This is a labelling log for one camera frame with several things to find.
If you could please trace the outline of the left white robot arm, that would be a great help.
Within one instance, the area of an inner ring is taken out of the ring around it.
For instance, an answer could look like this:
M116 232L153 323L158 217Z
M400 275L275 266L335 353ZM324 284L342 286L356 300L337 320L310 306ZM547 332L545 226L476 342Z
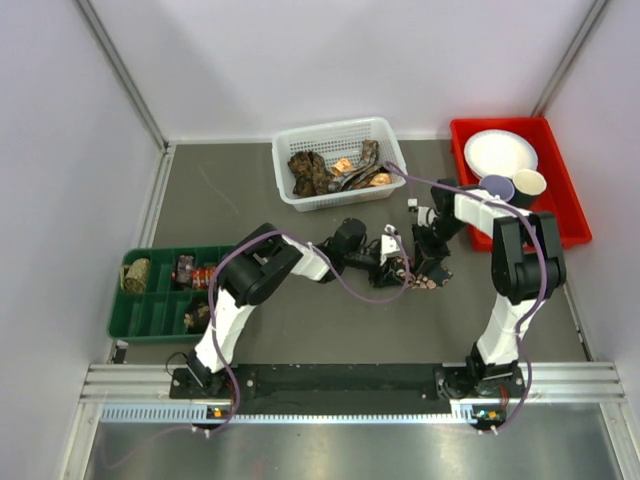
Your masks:
M227 254L209 283L209 324L186 366L194 387L216 396L232 375L231 360L237 341L253 310L264 303L291 276L316 283L340 280L346 268L366 271L373 283L393 282L392 264L404 268L409 258L395 227L387 225L371 245L366 226L347 219L325 241L314 244L286 234L270 223L240 241Z

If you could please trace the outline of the pink floral dark tie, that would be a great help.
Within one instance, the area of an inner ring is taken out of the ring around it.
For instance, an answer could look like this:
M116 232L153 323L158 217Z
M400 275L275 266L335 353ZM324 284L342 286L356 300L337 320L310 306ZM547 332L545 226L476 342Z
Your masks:
M401 258L390 261L391 279L399 285L407 284L413 290L435 290L444 287L453 274L445 266L437 264L426 273L411 273L405 268Z

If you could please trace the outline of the white plastic basket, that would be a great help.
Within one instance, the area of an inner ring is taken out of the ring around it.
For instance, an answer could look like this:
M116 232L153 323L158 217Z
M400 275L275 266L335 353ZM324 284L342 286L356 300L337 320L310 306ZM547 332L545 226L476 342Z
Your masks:
M357 162L362 153L362 142L375 140L379 143L379 160L393 163L400 170L406 162L395 132L382 117L342 120L285 130L273 138L272 159L276 185L281 199L299 212L337 207L352 203L381 200L405 185L405 180L391 175L387 185L367 187L327 195L302 198L294 194L295 178L288 167L290 158L302 151L319 154L328 166L342 158Z

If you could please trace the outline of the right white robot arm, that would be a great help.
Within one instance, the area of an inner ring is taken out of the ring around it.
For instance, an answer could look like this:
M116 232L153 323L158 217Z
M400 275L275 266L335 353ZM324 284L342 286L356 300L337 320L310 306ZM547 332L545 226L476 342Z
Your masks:
M470 225L492 240L491 280L497 292L487 326L462 368L444 367L439 389L446 397L487 396L521 381L518 361L531 320L566 281L556 218L518 209L480 186L451 179L433 184L433 206L407 202L413 216L416 279L434 279L449 256L449 241Z

